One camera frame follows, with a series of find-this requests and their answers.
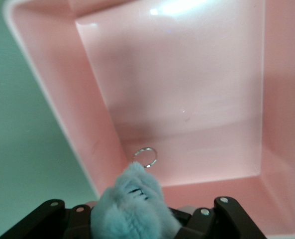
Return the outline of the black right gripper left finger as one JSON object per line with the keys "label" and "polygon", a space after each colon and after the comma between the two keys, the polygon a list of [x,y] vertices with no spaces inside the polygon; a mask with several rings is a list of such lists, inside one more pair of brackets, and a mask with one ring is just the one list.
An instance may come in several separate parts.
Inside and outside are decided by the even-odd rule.
{"label": "black right gripper left finger", "polygon": [[65,202],[52,199],[42,203],[1,239],[89,239],[91,208],[77,205],[71,209]]}

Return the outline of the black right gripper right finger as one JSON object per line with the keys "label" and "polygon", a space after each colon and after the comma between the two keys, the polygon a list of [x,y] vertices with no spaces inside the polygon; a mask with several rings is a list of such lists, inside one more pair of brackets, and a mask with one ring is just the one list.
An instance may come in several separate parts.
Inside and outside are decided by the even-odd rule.
{"label": "black right gripper right finger", "polygon": [[184,227],[186,239],[264,239],[266,236],[232,197],[214,199],[213,208],[198,208]]}

